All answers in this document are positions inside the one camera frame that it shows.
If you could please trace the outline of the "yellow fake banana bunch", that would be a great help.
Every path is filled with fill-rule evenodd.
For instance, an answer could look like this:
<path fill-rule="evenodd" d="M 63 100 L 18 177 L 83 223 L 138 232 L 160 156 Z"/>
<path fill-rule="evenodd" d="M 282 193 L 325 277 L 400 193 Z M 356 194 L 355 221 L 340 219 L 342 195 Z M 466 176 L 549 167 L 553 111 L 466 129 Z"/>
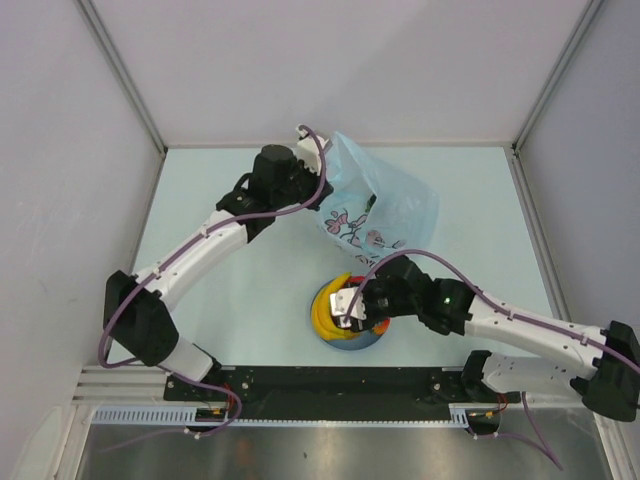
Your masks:
<path fill-rule="evenodd" d="M 311 306 L 311 323 L 315 333 L 324 341 L 353 340 L 357 333 L 338 328 L 332 319 L 330 309 L 330 295 L 340 290 L 351 278 L 346 272 L 334 280 L 329 281 L 315 295 Z"/>

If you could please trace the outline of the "red fake apple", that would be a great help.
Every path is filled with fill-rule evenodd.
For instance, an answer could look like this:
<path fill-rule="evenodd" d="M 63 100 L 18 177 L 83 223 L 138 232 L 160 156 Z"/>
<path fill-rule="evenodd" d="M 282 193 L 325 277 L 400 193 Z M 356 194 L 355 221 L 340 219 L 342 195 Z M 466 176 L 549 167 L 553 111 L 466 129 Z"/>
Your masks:
<path fill-rule="evenodd" d="M 349 287 L 358 287 L 365 281 L 364 276 L 350 276 L 347 282 Z"/>

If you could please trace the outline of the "blue cartoon plastic bag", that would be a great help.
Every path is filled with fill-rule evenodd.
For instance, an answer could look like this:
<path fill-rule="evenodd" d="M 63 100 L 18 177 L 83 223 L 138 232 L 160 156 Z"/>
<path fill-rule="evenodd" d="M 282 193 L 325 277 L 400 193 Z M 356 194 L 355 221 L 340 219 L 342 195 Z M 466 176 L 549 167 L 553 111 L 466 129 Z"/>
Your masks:
<path fill-rule="evenodd" d="M 319 229 L 371 267 L 396 250 L 426 247 L 439 215 L 439 196 L 423 181 L 335 132 L 326 153 L 333 192 L 316 214 Z"/>

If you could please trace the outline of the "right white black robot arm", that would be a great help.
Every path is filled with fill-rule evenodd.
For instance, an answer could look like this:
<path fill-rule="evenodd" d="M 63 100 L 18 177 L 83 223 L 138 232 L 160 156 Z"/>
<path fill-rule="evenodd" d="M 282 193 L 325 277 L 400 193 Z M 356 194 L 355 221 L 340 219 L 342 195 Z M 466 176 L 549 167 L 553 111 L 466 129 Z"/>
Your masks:
<path fill-rule="evenodd" d="M 633 422 L 639 410 L 639 341 L 627 324 L 581 325 L 530 313 L 501 301 L 453 268 L 432 278 L 401 250 L 379 261 L 356 287 L 331 295 L 343 330 L 371 330 L 382 320 L 416 317 L 428 329 L 493 340 L 530 353 L 524 360 L 474 352 L 461 376 L 463 393 L 577 397 L 592 412 Z"/>

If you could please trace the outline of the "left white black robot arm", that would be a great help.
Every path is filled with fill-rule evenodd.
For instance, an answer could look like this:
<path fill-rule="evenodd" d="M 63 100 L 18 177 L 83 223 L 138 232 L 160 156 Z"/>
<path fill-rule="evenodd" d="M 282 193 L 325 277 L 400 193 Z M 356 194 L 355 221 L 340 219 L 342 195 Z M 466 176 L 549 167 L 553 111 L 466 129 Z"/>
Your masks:
<path fill-rule="evenodd" d="M 106 282 L 99 352 L 113 339 L 134 361 L 186 379 L 197 398 L 221 387 L 217 360 L 178 332 L 171 317 L 182 296 L 231 253 L 279 216 L 317 210 L 333 188 L 326 178 L 328 139 L 308 135 L 295 148 L 267 145 L 251 171 L 216 204 L 208 219 L 177 248 L 136 274 L 121 270 Z"/>

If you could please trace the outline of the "orange red fake peach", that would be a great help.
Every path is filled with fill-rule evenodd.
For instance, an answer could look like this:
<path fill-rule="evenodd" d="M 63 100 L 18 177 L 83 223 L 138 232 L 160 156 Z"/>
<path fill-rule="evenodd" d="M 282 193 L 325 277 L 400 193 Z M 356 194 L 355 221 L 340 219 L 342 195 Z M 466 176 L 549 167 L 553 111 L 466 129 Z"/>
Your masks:
<path fill-rule="evenodd" d="M 373 326 L 373 328 L 371 329 L 371 332 L 377 336 L 382 336 L 387 332 L 390 326 L 390 323 L 391 321 L 389 319 L 385 319 L 381 322 L 378 322 Z"/>

